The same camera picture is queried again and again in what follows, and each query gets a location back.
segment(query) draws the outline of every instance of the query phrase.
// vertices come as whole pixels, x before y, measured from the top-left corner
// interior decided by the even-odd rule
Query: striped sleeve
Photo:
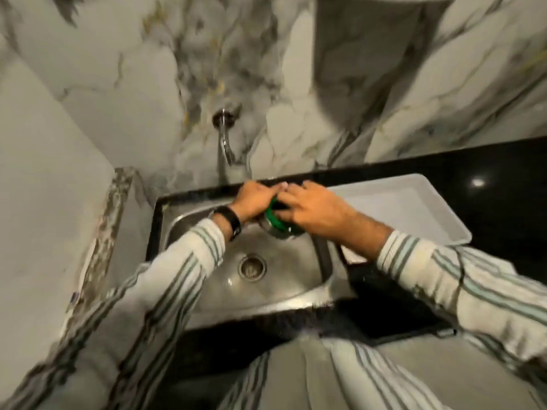
[[[145,408],[224,249],[220,229],[202,220],[109,292],[0,408]]]
[[[510,370],[547,378],[547,288],[510,262],[394,231],[377,266]]]

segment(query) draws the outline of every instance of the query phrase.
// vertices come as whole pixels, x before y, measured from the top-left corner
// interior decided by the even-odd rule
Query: sink drain
[[[266,274],[266,262],[256,254],[249,254],[241,261],[238,272],[243,279],[256,282]]]

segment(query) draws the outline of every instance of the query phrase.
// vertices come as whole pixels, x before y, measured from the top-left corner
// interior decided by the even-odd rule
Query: faucet spout
[[[236,162],[228,139],[228,131],[234,126],[235,121],[236,117],[226,109],[221,109],[213,115],[213,126],[218,130],[218,141],[228,165],[234,165]]]

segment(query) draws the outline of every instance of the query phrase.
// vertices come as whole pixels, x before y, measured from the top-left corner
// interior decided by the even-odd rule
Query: black countertop
[[[411,173],[428,178],[473,234],[473,247],[507,259],[520,274],[547,284],[547,138],[305,173],[265,183],[311,179],[332,186]],[[147,259],[158,253],[164,204],[234,196],[238,187],[222,186],[159,199]],[[243,368],[262,352],[303,332],[360,339],[373,345],[448,327],[371,265],[350,266],[348,275],[358,300],[185,333],[168,378]]]

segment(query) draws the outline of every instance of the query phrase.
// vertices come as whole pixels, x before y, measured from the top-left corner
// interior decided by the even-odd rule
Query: striped shirt
[[[2,409],[143,409],[173,357],[203,282],[222,261],[209,219],[97,304],[59,348],[32,369]],[[547,289],[509,262],[393,232],[377,266],[450,319],[479,348],[542,388]],[[292,341],[253,361],[222,409],[446,409],[404,368],[366,345]]]

